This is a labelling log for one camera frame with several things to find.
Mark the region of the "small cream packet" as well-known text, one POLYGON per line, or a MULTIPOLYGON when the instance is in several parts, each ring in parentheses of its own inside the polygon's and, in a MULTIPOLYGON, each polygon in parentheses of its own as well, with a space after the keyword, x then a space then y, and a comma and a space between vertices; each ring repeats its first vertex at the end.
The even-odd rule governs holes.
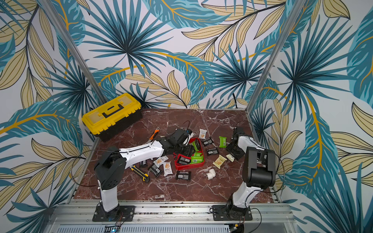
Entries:
POLYGON ((226 155, 226 158, 227 158, 229 161, 231 161, 231 162, 234 162, 234 161, 235 161, 234 156, 231 155, 231 154, 227 154, 227 155, 226 155))

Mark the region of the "red storage box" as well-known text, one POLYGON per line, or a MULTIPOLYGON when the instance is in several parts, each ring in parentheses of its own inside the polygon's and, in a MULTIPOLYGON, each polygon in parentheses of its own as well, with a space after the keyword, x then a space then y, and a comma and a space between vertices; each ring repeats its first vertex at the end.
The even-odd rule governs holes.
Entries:
MULTIPOLYGON (((192 154, 192 156, 203 156, 204 160, 205 160, 205 156, 204 156, 204 152, 203 152, 203 148, 202 148, 202 143, 201 143, 200 139, 192 138, 189 141, 189 145, 192 145, 194 147, 194 153, 192 154)), ((181 154, 178 154, 178 155, 173 154, 174 164, 175 164, 176 170, 187 170, 187 169, 199 168, 199 167, 202 167, 205 164, 205 161, 203 163, 191 164, 190 163, 191 162, 190 158, 192 156, 184 156, 184 155, 181 155, 181 154)))

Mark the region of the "cream square cookie packet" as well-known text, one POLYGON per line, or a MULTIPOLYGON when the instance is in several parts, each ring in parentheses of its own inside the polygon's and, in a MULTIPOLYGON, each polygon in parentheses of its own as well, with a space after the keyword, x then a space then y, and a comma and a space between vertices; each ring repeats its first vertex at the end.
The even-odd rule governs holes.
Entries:
POLYGON ((224 164, 224 162, 227 160, 226 157, 219 155, 219 157, 212 163, 215 167, 218 169, 221 168, 221 166, 224 164))

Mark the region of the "white drycake cookie packet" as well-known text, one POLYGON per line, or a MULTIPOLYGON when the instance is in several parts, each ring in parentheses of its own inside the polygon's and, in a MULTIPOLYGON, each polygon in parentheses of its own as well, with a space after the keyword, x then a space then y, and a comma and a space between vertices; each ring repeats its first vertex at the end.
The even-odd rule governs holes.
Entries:
POLYGON ((170 162, 163 163, 163 169, 164 169, 164 176, 172 175, 173 170, 170 162))

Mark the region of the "black wafer packet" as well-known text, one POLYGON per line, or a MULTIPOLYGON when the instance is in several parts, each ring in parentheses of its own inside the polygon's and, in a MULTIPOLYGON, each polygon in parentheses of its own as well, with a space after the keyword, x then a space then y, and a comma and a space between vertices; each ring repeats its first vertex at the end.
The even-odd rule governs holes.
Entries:
POLYGON ((191 171, 177 171, 176 172, 176 180, 191 180, 191 171))

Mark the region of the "tall black cookie packet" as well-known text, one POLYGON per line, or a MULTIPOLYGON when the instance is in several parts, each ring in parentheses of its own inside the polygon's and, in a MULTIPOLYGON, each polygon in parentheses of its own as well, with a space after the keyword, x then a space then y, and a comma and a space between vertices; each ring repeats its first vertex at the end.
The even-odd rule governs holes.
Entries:
POLYGON ((146 168, 146 167, 147 167, 147 162, 146 162, 146 161, 141 161, 141 162, 139 163, 139 167, 140 167, 140 168, 146 168))

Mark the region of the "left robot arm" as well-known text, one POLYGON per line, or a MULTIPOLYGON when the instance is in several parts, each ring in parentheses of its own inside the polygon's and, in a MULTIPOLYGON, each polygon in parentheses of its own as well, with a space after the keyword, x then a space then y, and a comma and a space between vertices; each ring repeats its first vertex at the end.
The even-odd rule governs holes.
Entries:
POLYGON ((147 159, 157 159, 172 154, 186 147, 192 137, 192 130, 176 129, 169 136, 140 146, 121 149, 113 147, 105 151, 94 168, 100 189, 101 209, 105 213, 119 209, 117 186, 127 168, 147 159))

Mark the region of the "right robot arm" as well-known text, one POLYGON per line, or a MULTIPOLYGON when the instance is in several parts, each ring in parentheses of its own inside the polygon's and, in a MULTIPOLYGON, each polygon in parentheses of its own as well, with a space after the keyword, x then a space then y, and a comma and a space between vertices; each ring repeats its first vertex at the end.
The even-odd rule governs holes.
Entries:
POLYGON ((246 211, 256 194, 275 184, 276 153, 256 143, 242 127, 234 128, 231 142, 226 150, 235 159, 244 159, 243 182, 229 198, 227 211, 246 211))

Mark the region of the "white pipe elbow fitting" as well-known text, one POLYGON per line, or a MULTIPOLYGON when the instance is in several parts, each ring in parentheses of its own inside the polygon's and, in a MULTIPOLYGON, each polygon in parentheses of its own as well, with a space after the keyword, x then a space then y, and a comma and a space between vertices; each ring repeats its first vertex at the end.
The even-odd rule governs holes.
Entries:
POLYGON ((213 178, 216 177, 216 172, 214 169, 210 169, 207 173, 207 179, 212 180, 213 178))

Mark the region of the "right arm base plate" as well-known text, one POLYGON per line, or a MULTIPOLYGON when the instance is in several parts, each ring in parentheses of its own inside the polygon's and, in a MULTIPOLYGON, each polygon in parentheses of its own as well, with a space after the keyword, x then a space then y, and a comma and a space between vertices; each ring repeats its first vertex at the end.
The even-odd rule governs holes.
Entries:
POLYGON ((214 221, 250 221, 253 220, 250 208, 239 208, 236 206, 213 205, 210 208, 214 221))

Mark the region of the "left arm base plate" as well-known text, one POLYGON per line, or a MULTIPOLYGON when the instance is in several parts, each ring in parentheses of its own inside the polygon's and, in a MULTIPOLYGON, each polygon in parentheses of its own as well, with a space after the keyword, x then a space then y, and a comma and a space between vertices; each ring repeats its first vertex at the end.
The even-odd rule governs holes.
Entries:
POLYGON ((103 208, 102 203, 99 203, 96 206, 94 216, 92 218, 93 222, 131 222, 135 213, 135 206, 127 205, 121 206, 118 205, 113 210, 106 212, 103 208))

